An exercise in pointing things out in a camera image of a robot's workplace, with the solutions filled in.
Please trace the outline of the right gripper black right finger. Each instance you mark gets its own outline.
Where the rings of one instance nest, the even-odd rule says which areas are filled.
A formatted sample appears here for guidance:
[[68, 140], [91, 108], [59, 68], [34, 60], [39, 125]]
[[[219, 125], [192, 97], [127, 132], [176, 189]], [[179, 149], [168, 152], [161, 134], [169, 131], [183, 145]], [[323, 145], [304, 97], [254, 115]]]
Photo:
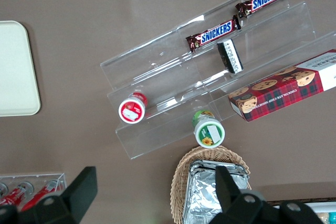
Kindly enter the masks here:
[[278, 223], [277, 209], [253, 193], [242, 193], [225, 166], [217, 166], [216, 195], [222, 212], [210, 223]]

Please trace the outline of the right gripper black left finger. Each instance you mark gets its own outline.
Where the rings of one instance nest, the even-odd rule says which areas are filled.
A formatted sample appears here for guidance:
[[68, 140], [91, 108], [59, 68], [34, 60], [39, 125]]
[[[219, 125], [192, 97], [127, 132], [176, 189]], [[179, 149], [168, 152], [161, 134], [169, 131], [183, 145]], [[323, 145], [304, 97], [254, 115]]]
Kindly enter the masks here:
[[19, 214], [19, 223], [80, 223], [98, 193], [97, 170], [85, 167], [59, 195], [42, 198]]

